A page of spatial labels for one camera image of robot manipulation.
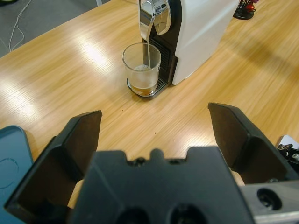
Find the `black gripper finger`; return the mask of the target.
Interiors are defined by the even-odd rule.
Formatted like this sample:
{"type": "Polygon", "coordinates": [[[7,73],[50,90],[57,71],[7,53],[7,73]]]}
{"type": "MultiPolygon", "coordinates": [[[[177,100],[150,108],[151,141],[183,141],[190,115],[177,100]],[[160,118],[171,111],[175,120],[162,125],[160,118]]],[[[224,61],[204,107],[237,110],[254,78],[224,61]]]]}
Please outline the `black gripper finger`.
{"type": "Polygon", "coordinates": [[[298,180],[297,172],[239,108],[209,103],[208,109],[216,143],[245,184],[298,180]]]}
{"type": "Polygon", "coordinates": [[[26,224],[65,224],[69,200],[97,149],[102,112],[72,117],[25,174],[4,209],[26,224]]]}

